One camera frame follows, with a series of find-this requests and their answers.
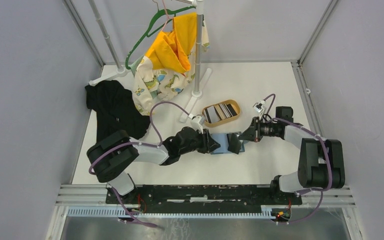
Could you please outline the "blue card holder wallet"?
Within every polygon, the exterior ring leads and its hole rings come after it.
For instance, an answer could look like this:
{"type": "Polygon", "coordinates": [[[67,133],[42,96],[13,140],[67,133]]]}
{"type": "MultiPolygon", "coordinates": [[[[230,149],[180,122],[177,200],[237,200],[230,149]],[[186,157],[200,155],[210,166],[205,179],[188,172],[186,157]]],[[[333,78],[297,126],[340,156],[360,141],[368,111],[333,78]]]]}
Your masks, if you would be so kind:
{"type": "MultiPolygon", "coordinates": [[[[220,139],[219,139],[219,142],[221,144],[221,147],[213,152],[211,152],[212,155],[220,155],[220,154],[234,154],[232,152],[229,152],[228,151],[228,140],[227,140],[227,134],[229,133],[217,133],[217,134],[220,134],[220,139]]],[[[243,153],[245,152],[245,145],[244,145],[244,141],[241,140],[242,142],[242,149],[240,151],[240,153],[243,153]]]]}

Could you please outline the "dark credit card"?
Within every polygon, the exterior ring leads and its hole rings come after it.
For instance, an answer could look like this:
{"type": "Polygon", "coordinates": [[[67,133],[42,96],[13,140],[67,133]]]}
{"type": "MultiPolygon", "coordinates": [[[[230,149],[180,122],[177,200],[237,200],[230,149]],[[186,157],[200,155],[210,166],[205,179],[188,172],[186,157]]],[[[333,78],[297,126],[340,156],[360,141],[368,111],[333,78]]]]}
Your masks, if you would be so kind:
{"type": "Polygon", "coordinates": [[[227,135],[227,150],[234,154],[239,154],[242,149],[242,142],[239,139],[239,132],[228,133],[227,135]]]}

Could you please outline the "oval wooden card tray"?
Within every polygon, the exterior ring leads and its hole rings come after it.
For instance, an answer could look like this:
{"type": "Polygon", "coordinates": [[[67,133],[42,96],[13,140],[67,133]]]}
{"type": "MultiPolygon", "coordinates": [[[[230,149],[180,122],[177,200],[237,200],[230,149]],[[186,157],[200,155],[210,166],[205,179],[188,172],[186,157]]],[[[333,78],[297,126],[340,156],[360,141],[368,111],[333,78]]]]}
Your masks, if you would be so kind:
{"type": "Polygon", "coordinates": [[[204,124],[210,128],[218,127],[220,125],[232,122],[232,121],[238,119],[239,116],[241,115],[241,108],[240,108],[239,104],[233,99],[224,100],[222,102],[215,103],[215,104],[212,104],[209,106],[206,106],[202,109],[202,114],[205,117],[204,124]],[[207,107],[213,106],[213,105],[216,106],[217,111],[222,115],[222,120],[219,122],[216,122],[216,123],[209,123],[209,122],[207,122],[205,109],[207,107]]]}

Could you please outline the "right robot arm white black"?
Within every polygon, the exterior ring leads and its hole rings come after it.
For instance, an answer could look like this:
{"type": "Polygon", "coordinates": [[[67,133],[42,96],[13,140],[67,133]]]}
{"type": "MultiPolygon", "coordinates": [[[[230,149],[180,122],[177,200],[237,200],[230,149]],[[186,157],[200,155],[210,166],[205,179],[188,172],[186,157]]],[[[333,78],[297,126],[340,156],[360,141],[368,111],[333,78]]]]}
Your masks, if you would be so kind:
{"type": "Polygon", "coordinates": [[[239,140],[258,143],[263,137],[277,137],[299,149],[297,170],[278,175],[269,189],[269,199],[282,204],[289,193],[306,194],[310,191],[341,189],[345,185],[345,167],[342,143],[324,138],[303,125],[294,122],[290,106],[278,106],[275,117],[264,121],[253,117],[249,127],[239,135],[239,140]]]}

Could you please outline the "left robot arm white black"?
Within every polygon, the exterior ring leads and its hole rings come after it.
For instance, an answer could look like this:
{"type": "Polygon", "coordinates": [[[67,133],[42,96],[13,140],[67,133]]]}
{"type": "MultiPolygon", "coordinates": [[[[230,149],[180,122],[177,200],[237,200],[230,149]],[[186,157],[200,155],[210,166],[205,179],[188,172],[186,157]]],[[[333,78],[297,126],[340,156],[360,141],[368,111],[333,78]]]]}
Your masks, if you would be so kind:
{"type": "Polygon", "coordinates": [[[133,179],[125,171],[130,164],[144,162],[168,166],[178,162],[182,155],[191,152],[210,154],[220,146],[207,129],[183,127],[160,145],[139,141],[126,131],[119,130],[86,152],[90,162],[88,172],[96,176],[100,183],[107,183],[125,204],[131,204],[137,198],[137,190],[133,179]]]}

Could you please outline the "yellow dinosaur print jacket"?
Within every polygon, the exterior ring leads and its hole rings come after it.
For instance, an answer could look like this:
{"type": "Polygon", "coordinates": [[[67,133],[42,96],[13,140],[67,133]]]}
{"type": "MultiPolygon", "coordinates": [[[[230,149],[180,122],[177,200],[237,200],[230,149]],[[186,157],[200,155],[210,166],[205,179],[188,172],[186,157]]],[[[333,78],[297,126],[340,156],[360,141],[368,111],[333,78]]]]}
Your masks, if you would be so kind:
{"type": "Polygon", "coordinates": [[[172,30],[161,31],[132,70],[132,99],[148,116],[157,101],[169,101],[195,79],[197,14],[173,18],[172,30]]]}

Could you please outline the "black garment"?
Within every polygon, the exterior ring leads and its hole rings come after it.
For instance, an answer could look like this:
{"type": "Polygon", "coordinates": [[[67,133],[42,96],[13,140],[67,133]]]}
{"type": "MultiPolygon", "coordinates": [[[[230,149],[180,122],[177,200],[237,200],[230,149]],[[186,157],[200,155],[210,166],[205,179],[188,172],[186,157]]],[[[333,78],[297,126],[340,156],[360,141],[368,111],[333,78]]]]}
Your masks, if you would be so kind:
{"type": "Polygon", "coordinates": [[[105,80],[95,86],[87,85],[86,106],[96,112],[96,141],[124,130],[130,137],[141,139],[150,127],[150,118],[136,109],[132,92],[117,80],[105,80]]]}

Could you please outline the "white metal clothes rack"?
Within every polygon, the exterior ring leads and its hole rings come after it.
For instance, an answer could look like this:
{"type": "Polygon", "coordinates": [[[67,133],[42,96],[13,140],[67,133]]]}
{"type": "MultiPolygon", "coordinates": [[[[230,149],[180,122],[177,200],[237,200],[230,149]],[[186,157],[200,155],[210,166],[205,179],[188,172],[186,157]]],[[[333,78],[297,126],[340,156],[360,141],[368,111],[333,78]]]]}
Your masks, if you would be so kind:
{"type": "MultiPolygon", "coordinates": [[[[208,33],[207,33],[206,23],[204,20],[204,2],[202,0],[188,0],[188,1],[186,1],[186,3],[189,5],[189,7],[194,6],[195,8],[180,12],[176,15],[176,17],[181,16],[181,15],[185,15],[185,14],[189,14],[189,13],[196,13],[197,14],[197,25],[196,25],[197,26],[197,28],[196,28],[197,36],[196,36],[196,45],[195,45],[195,50],[196,50],[196,53],[195,53],[195,78],[194,78],[193,82],[190,83],[190,84],[194,84],[194,88],[191,92],[191,98],[190,98],[188,104],[182,108],[183,112],[179,118],[180,122],[182,122],[182,123],[185,123],[187,121],[187,119],[189,119],[188,115],[192,114],[192,110],[193,110],[196,102],[202,96],[202,87],[205,85],[206,81],[209,79],[209,77],[211,76],[211,73],[212,73],[212,70],[210,68],[208,68],[204,74],[201,73],[201,53],[203,51],[206,51],[209,47],[208,33]]],[[[157,34],[159,32],[172,31],[173,18],[175,16],[173,16],[173,15],[169,16],[166,13],[165,16],[161,17],[160,19],[158,19],[156,21],[152,30],[158,28],[161,25],[164,25],[163,28],[161,30],[157,31],[151,37],[145,38],[142,41],[142,43],[137,47],[137,49],[134,51],[134,53],[130,57],[129,65],[131,66],[131,70],[128,70],[125,67],[125,63],[121,64],[119,59],[118,59],[118,56],[115,52],[114,46],[111,42],[110,36],[109,36],[108,31],[107,31],[107,29],[103,23],[103,20],[102,20],[101,15],[98,11],[98,8],[96,6],[95,1],[93,1],[93,0],[89,1],[89,5],[92,8],[92,11],[96,17],[96,21],[97,21],[97,23],[101,29],[101,32],[102,32],[102,34],[103,34],[103,36],[107,42],[107,46],[109,47],[109,50],[110,50],[110,52],[111,52],[111,54],[115,60],[116,66],[117,66],[117,69],[113,73],[106,75],[106,76],[102,76],[102,77],[97,78],[95,80],[91,80],[91,81],[89,81],[89,85],[90,86],[96,86],[98,83],[100,83],[102,81],[116,80],[117,78],[124,77],[125,75],[127,75],[127,73],[131,73],[132,74],[131,84],[132,84],[132,88],[133,88],[134,75],[133,75],[132,70],[137,67],[139,61],[145,55],[145,53],[148,51],[148,49],[150,48],[151,44],[156,39],[157,34]]],[[[157,106],[157,104],[162,104],[164,102],[169,102],[169,101],[170,100],[164,100],[164,101],[158,100],[155,103],[155,105],[151,108],[148,116],[152,116],[152,114],[153,114],[152,111],[157,106]]]]}

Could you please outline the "green clothes hanger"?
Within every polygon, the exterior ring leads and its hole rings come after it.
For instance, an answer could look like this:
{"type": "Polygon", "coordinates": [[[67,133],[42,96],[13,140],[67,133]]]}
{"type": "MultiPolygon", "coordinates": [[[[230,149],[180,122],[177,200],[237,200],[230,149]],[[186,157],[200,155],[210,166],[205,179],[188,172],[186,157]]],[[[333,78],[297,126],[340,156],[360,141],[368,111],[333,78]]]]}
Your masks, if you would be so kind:
{"type": "Polygon", "coordinates": [[[145,39],[145,38],[150,38],[153,34],[155,34],[157,31],[161,30],[164,26],[164,24],[162,24],[161,26],[155,28],[153,30],[153,27],[155,25],[155,23],[157,22],[158,19],[160,19],[161,17],[165,16],[166,13],[171,16],[173,15],[174,17],[181,13],[181,12],[185,12],[187,10],[191,10],[191,9],[195,9],[196,7],[195,6],[187,6],[187,7],[182,7],[182,8],[179,8],[179,9],[176,9],[176,10],[170,10],[170,9],[161,9],[161,10],[158,10],[155,15],[151,18],[150,22],[149,22],[149,25],[146,29],[146,31],[144,32],[144,34],[138,39],[138,41],[135,43],[135,45],[132,47],[132,49],[128,52],[126,58],[125,58],[125,68],[127,70],[131,70],[131,66],[129,64],[130,62],[130,57],[131,55],[134,53],[134,51],[138,48],[138,46],[142,43],[142,41],[145,39]]]}

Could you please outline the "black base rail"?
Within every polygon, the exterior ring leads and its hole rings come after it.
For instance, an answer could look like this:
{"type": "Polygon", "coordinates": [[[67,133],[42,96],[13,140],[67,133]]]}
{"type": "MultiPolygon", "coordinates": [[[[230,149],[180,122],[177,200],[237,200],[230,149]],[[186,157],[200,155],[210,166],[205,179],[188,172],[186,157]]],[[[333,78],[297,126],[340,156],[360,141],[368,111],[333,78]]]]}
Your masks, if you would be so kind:
{"type": "Polygon", "coordinates": [[[301,197],[269,185],[139,185],[121,197],[146,214],[260,213],[262,206],[298,206],[301,197]]]}

